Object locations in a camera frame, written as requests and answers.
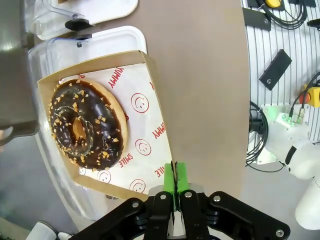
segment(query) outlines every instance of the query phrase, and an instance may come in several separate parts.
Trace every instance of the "donut hole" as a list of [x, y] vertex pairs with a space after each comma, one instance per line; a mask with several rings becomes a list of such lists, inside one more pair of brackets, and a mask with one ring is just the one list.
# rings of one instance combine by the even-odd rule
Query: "donut hole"
[[75, 118], [73, 120], [72, 131], [75, 136], [75, 139], [77, 140], [80, 138], [86, 139], [85, 127], [78, 118]]

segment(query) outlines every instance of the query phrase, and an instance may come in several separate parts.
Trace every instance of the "cardboard tray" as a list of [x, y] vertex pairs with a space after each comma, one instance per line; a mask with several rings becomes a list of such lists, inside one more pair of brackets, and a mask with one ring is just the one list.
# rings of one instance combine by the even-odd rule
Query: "cardboard tray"
[[[81, 62], [39, 80], [38, 89], [42, 103], [44, 106], [48, 106], [50, 104], [51, 98], [54, 94], [54, 88], [63, 78], [134, 64], [146, 64], [152, 83], [154, 81], [158, 81], [159, 75], [155, 62], [148, 55], [139, 50], [121, 52]], [[45, 107], [45, 114], [48, 121], [50, 121], [49, 110], [47, 107]], [[147, 194], [134, 192], [110, 183], [95, 180], [88, 176], [80, 175], [79, 167], [77, 165], [72, 164], [69, 158], [64, 156], [62, 152], [60, 152], [60, 156], [63, 159], [64, 165], [71, 179], [77, 184], [120, 199], [139, 198], [145, 201], [148, 198]]]

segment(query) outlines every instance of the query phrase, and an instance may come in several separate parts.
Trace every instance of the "white plastic tray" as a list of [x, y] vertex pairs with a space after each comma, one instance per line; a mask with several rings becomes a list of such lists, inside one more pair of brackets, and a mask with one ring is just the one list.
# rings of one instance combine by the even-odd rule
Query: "white plastic tray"
[[131, 14], [138, 0], [36, 0], [26, 6], [30, 32], [41, 40], [49, 40], [70, 32], [65, 23], [74, 18], [86, 19], [90, 25], [118, 19]]
[[54, 38], [35, 46], [28, 53], [30, 73], [37, 112], [39, 132], [36, 136], [43, 160], [62, 192], [66, 202], [81, 216], [97, 220], [116, 207], [121, 200], [107, 198], [105, 194], [75, 184], [63, 162], [49, 130], [38, 93], [38, 80], [80, 62], [124, 51], [147, 52], [146, 40], [137, 28], [123, 26], [99, 32], [87, 40]]

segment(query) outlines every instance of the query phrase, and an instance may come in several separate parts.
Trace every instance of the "chocolate glazed donut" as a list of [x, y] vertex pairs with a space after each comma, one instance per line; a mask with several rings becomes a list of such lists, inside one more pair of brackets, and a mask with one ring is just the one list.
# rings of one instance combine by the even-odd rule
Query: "chocolate glazed donut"
[[49, 114], [56, 144], [73, 164], [104, 170], [120, 159], [128, 138], [125, 114], [99, 83], [75, 79], [61, 84]]

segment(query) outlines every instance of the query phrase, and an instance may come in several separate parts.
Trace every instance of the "red emergency stop button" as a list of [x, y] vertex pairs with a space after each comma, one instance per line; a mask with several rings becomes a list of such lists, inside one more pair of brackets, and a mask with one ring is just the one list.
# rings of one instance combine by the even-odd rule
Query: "red emergency stop button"
[[[302, 104], [303, 100], [304, 100], [304, 94], [302, 94], [302, 95], [299, 97], [299, 102], [300, 102], [300, 104]], [[307, 94], [306, 94], [306, 97], [305, 97], [305, 104], [307, 104], [308, 102], [310, 102], [310, 100], [311, 100], [311, 96], [310, 96], [309, 93], [307, 93]]]

